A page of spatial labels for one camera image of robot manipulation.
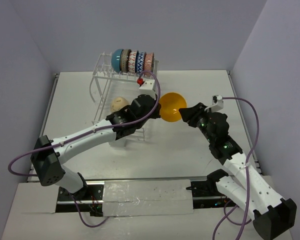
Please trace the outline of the yellow bowl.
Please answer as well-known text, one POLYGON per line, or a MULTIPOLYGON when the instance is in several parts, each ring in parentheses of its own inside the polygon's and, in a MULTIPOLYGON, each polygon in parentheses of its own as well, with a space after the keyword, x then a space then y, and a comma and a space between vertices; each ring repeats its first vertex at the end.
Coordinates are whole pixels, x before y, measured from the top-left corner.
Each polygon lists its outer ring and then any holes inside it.
POLYGON ((160 117, 166 122, 177 122, 182 119, 179 109, 186 108, 187 102, 185 98, 176 92, 169 92, 164 94, 159 103, 160 117))

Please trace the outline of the tan beige bowl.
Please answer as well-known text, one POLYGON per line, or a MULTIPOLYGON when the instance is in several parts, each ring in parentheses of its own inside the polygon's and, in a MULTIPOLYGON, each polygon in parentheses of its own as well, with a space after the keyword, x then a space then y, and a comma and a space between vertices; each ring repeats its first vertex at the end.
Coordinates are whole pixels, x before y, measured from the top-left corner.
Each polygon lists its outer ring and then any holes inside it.
POLYGON ((110 111, 112 113, 117 112, 127 105, 129 105, 129 102, 124 97, 116 97, 112 100, 110 104, 110 111))

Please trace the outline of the white wire dish rack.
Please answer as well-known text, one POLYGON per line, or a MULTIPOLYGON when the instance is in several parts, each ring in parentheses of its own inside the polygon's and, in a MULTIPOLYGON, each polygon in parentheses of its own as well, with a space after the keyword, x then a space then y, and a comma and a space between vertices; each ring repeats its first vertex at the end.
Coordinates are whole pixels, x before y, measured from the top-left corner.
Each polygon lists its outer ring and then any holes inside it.
MULTIPOLYGON (((101 54, 98 58, 94 71, 92 73, 91 84, 96 84, 100 95, 98 107, 92 123, 95 125, 105 119, 112 112, 110 105, 113 99, 117 97, 125 98, 129 104, 136 99, 139 94, 139 85, 137 79, 153 79, 155 81, 156 98, 160 99, 161 90, 158 84, 157 76, 154 72, 143 70, 141 74, 136 73, 137 50, 131 50, 128 61, 128 72, 117 73, 113 70, 111 59, 112 54, 101 54)), ((144 128, 137 129, 135 132, 143 132, 144 128)), ((109 142, 112 147, 123 147, 126 144, 127 137, 120 140, 109 142)))

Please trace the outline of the orange red patterned bowl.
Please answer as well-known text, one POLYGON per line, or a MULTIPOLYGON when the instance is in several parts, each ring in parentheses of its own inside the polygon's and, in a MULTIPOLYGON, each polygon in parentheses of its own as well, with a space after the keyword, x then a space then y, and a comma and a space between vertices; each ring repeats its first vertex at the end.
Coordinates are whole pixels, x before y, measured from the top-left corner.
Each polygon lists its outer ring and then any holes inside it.
POLYGON ((153 52, 146 53, 144 58, 143 69, 146 71, 153 72, 154 63, 155 63, 155 54, 153 52))

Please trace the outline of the dark brown cream bowl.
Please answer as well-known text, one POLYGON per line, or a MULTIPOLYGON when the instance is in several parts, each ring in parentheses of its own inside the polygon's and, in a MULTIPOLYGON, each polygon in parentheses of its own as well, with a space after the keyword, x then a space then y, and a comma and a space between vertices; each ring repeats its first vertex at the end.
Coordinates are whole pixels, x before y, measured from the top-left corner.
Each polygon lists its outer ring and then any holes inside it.
POLYGON ((130 56, 130 53, 131 53, 131 49, 124 49, 122 52, 121 52, 121 55, 120 55, 120 71, 122 73, 127 73, 129 70, 128 70, 128 65, 129 65, 129 56, 130 56))

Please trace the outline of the teal blue bowl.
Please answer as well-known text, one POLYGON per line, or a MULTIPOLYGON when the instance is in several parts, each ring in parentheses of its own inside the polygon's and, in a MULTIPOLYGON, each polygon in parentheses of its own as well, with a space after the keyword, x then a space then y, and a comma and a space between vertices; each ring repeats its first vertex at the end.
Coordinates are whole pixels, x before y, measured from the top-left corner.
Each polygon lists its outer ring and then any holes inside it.
POLYGON ((112 53, 111 56, 111 66, 116 73, 120 73, 121 71, 121 55, 123 49, 119 48, 112 53))

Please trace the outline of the blue triangle pattern bowl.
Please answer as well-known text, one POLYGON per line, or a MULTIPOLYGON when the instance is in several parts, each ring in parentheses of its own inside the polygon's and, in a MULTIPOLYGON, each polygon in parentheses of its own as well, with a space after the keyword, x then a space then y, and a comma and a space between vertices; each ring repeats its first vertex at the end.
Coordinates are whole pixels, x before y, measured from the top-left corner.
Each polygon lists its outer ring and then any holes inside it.
POLYGON ((135 72, 139 75, 144 71, 145 57, 146 52, 137 52, 136 63, 135 63, 135 72))

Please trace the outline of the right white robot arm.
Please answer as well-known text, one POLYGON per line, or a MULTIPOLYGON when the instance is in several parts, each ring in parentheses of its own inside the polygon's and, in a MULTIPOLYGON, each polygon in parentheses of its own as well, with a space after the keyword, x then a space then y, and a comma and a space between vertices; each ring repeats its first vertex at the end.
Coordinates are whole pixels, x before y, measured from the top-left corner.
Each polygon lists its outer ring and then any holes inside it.
POLYGON ((229 135, 227 115, 207 111, 203 103, 179 109, 182 120, 198 128, 209 143, 209 150, 223 169, 207 176, 207 190, 229 197, 252 220, 259 236, 273 240, 295 224, 297 205, 284 199, 259 172, 246 161, 242 148, 229 135))

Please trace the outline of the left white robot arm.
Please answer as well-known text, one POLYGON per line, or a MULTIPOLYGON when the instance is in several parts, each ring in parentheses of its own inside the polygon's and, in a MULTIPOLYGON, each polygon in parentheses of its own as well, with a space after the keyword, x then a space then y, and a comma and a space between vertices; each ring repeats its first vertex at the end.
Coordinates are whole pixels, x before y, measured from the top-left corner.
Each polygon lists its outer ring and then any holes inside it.
POLYGON ((84 130, 54 139, 47 135, 39 137, 30 159, 40 184, 43 187, 59 186, 74 198, 83 199, 88 193, 86 180, 65 163, 91 148, 135 133, 149 119, 159 119, 160 109, 158 99, 141 94, 131 104, 84 130))

